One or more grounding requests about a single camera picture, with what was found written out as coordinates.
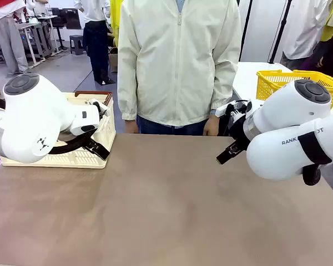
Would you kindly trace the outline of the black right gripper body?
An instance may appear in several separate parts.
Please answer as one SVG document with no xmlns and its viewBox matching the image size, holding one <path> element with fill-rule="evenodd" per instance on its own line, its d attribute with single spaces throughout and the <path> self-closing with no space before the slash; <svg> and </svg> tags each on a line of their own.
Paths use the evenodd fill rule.
<svg viewBox="0 0 333 266">
<path fill-rule="evenodd" d="M 250 140 L 245 135 L 243 129 L 246 115 L 238 110 L 231 111 L 230 115 L 231 124 L 229 126 L 229 135 L 235 140 L 231 147 L 248 147 Z"/>
</svg>

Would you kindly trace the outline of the person's left hand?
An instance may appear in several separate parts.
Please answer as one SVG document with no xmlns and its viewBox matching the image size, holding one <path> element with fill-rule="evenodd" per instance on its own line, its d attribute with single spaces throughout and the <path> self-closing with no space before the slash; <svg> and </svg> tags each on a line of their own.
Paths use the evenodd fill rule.
<svg viewBox="0 0 333 266">
<path fill-rule="evenodd" d="M 203 135 L 217 136 L 219 133 L 219 118 L 216 115 L 210 115 L 205 123 Z"/>
</svg>

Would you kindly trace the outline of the person's right hand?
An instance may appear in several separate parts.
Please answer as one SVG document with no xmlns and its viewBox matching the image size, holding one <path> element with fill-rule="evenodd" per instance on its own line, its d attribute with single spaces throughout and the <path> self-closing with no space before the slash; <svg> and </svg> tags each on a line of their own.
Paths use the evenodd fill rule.
<svg viewBox="0 0 333 266">
<path fill-rule="evenodd" d="M 125 120 L 125 132 L 127 134 L 138 134 L 139 129 L 136 120 Z"/>
</svg>

